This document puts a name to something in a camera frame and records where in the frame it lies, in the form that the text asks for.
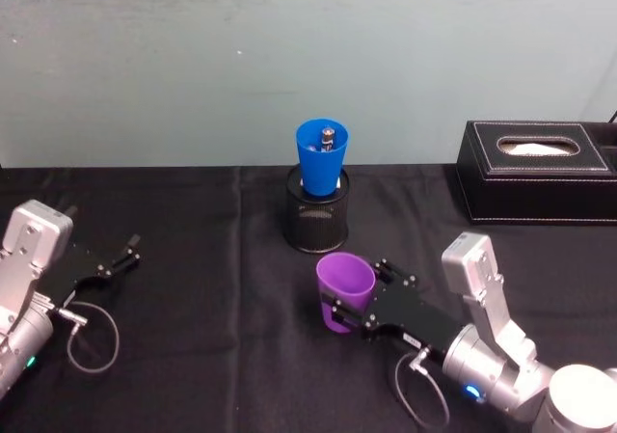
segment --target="wall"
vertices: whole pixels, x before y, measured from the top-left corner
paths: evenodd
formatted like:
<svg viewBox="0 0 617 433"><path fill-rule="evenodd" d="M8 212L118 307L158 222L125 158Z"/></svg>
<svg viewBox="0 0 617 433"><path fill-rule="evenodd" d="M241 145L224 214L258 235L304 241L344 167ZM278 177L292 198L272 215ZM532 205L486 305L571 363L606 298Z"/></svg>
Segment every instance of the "wall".
<svg viewBox="0 0 617 433"><path fill-rule="evenodd" d="M617 0L0 0L0 164L453 161L467 119L606 120Z"/></svg>

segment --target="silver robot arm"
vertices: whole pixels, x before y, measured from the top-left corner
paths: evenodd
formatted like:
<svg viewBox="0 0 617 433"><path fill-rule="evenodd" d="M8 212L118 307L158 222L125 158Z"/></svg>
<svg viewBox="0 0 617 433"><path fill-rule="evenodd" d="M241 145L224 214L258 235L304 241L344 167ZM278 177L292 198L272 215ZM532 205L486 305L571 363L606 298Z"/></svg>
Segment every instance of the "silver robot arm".
<svg viewBox="0 0 617 433"><path fill-rule="evenodd" d="M479 401L533 421L553 370L536 361L535 343L510 317L491 239L462 233L442 261L450 290L462 295L473 317L450 346L443 371L471 387Z"/></svg>
<svg viewBox="0 0 617 433"><path fill-rule="evenodd" d="M0 251L0 398L52 335L47 314L54 305L35 287L64 252L72 226L68 216L34 200L13 211Z"/></svg>
<svg viewBox="0 0 617 433"><path fill-rule="evenodd" d="M443 372L534 433L617 433L617 369L567 365L556 372L536 361L536 345L512 320L488 235L464 232L443 252L452 292L473 324L450 346Z"/></svg>

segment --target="black leather tissue box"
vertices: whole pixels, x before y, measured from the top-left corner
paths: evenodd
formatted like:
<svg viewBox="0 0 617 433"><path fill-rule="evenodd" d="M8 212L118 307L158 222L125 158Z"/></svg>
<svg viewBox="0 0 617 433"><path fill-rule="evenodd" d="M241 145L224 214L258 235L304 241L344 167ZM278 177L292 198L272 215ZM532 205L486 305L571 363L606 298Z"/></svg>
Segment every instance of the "black leather tissue box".
<svg viewBox="0 0 617 433"><path fill-rule="evenodd" d="M468 122L456 170L477 224L617 224L617 124Z"/></svg>

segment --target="black tablecloth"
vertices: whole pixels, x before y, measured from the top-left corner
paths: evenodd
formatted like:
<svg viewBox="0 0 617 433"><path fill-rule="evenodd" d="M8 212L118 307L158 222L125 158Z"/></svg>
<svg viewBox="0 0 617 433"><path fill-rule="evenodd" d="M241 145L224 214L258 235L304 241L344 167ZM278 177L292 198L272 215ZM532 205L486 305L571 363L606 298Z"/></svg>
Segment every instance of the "black tablecloth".
<svg viewBox="0 0 617 433"><path fill-rule="evenodd" d="M318 257L291 249L281 234L286 172L3 170L3 226L30 198L57 209L76 204L75 241L109 257L137 232L143 263L105 301L121 330L116 365L100 376L76 371L65 353L69 327L58 322L38 363L0 403L2 431L416 431L392 395L397 349L324 327ZM451 172L348 168L343 250L398 262L427 285L427 301L464 318L440 261L469 229ZM617 229L474 229L492 237L510 312L542 362L617 366ZM438 379L452 413L447 431L518 429ZM420 413L439 420L428 384L409 377L405 385Z"/></svg>

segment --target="black mesh pen holder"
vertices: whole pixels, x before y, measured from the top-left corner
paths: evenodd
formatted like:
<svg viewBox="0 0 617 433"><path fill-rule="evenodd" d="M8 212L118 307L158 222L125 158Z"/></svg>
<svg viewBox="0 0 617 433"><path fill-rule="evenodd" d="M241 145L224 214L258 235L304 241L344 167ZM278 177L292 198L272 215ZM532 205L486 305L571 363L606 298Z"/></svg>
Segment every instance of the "black mesh pen holder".
<svg viewBox="0 0 617 433"><path fill-rule="evenodd" d="M302 187L300 166L287 176L284 233L287 242L305 253L327 253L347 239L349 177L340 172L333 194L315 197Z"/></svg>

